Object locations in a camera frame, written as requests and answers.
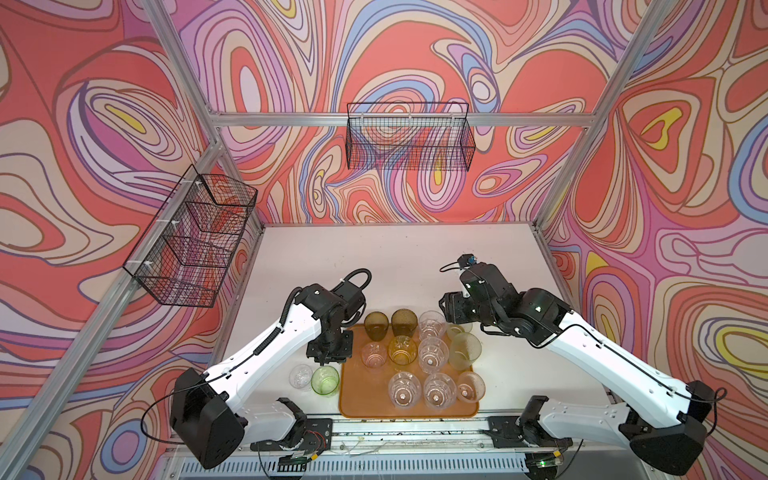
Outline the tall pale green glass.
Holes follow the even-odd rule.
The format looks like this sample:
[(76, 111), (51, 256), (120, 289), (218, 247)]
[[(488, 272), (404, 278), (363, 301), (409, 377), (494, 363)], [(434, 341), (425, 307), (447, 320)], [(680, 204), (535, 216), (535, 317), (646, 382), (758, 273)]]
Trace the tall pale green glass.
[(471, 333), (456, 334), (449, 347), (448, 362), (457, 371), (468, 370), (482, 354), (482, 343)]

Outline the brown glass back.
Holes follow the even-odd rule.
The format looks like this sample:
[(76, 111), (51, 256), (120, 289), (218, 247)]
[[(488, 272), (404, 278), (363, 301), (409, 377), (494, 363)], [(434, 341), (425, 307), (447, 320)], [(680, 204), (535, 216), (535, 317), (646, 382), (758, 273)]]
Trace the brown glass back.
[(389, 325), (389, 318), (380, 311), (370, 312), (364, 320), (364, 330), (372, 342), (382, 341), (387, 335)]

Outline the brown plastic tray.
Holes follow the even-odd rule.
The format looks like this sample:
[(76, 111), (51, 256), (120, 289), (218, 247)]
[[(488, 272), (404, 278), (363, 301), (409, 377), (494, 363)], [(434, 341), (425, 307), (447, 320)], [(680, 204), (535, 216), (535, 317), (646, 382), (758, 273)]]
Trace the brown plastic tray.
[(388, 332), (382, 340), (385, 363), (377, 368), (368, 368), (363, 364), (363, 348), (370, 338), (362, 325), (351, 328), (354, 332), (353, 356), (341, 367), (339, 410), (352, 419), (416, 419), (416, 418), (469, 418), (479, 409), (478, 403), (468, 403), (457, 399), (451, 406), (436, 409), (427, 405), (423, 398), (408, 408), (392, 403), (389, 395), (389, 381), (398, 372), (413, 374), (424, 385), (428, 374), (414, 361), (406, 366), (399, 366), (390, 361), (387, 346), (393, 339)]

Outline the pink glass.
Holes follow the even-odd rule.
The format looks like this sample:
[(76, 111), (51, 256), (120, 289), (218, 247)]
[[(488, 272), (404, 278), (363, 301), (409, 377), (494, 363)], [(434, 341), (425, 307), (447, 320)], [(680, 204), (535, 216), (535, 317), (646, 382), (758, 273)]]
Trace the pink glass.
[(483, 378), (473, 371), (461, 372), (456, 378), (457, 399), (464, 403), (478, 403), (486, 393)]
[(365, 367), (377, 369), (386, 364), (388, 358), (387, 347), (381, 342), (369, 342), (361, 351), (361, 360)]

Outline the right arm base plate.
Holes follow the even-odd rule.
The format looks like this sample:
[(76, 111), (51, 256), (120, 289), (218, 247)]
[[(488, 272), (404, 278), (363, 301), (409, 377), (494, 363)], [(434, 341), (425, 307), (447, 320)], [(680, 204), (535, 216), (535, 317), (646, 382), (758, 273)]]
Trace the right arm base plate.
[(567, 450), (573, 446), (571, 438), (555, 438), (536, 421), (523, 421), (518, 416), (491, 416), (488, 418), (489, 436), (495, 448), (555, 448)]

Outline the bright green glass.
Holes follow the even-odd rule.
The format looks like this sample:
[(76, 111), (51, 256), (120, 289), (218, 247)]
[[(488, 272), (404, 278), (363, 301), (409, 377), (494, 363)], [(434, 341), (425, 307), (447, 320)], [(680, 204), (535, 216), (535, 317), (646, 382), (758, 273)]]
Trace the bright green glass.
[(321, 396), (332, 395), (340, 384), (340, 374), (336, 368), (330, 365), (320, 366), (311, 377), (310, 386), (314, 393)]

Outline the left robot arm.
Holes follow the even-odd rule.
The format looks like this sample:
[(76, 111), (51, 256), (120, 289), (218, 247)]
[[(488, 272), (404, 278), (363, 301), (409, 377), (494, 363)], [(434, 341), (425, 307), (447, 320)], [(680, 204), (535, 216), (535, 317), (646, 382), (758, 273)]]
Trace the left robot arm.
[(353, 334), (343, 326), (359, 317), (364, 304), (361, 288), (350, 282), (331, 290), (319, 284), (298, 287), (279, 319), (245, 347), (203, 372), (188, 369), (176, 379), (169, 423), (203, 468), (218, 466), (243, 444), (301, 443), (306, 416), (294, 402), (281, 397), (250, 406), (247, 401), (301, 348), (321, 365), (349, 358)]

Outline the small pale green glass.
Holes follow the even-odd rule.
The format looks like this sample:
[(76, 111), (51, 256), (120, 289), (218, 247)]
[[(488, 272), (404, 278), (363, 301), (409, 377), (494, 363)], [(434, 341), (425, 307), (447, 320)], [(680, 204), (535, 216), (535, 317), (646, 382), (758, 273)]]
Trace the small pale green glass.
[(446, 329), (446, 336), (453, 340), (455, 336), (461, 333), (469, 333), (472, 331), (471, 324), (449, 324)]

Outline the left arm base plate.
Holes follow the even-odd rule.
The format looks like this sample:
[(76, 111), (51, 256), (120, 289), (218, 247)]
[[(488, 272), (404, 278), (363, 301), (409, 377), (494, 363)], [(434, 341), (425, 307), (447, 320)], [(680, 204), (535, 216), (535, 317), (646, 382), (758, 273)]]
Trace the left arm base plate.
[(286, 454), (320, 454), (331, 447), (333, 420), (327, 417), (298, 420), (279, 440), (254, 442), (250, 450)]

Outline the dark olive glass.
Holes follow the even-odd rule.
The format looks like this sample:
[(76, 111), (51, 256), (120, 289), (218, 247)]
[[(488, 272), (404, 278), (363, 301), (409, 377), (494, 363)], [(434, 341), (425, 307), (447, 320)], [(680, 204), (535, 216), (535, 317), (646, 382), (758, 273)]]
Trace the dark olive glass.
[(412, 337), (418, 327), (418, 317), (410, 309), (398, 309), (391, 316), (391, 327), (395, 337)]

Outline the yellow glass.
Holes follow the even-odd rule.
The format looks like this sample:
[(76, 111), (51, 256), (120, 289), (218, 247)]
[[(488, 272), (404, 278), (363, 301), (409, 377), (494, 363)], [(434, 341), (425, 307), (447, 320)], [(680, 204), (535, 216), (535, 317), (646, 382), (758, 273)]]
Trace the yellow glass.
[(387, 353), (389, 360), (395, 365), (407, 366), (416, 360), (418, 345), (412, 337), (397, 335), (390, 340)]

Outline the small clear glass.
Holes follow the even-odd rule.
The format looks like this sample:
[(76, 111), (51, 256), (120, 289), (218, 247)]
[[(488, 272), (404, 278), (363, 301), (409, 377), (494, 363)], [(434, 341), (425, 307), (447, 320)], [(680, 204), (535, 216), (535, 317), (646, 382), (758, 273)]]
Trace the small clear glass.
[(305, 389), (311, 384), (313, 373), (314, 369), (310, 365), (296, 365), (289, 373), (289, 385), (297, 390)]

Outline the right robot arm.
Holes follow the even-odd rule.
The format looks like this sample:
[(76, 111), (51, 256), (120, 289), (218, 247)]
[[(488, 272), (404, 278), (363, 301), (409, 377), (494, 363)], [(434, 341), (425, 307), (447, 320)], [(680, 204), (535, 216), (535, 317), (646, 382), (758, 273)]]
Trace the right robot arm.
[(590, 326), (550, 292), (532, 288), (499, 297), (480, 287), (438, 302), (447, 322), (477, 322), (568, 360), (619, 397), (616, 404), (569, 404), (534, 395), (513, 432), (530, 446), (578, 438), (625, 447), (649, 466), (683, 476), (702, 453), (704, 422), (716, 403), (705, 383), (685, 383), (638, 359)]

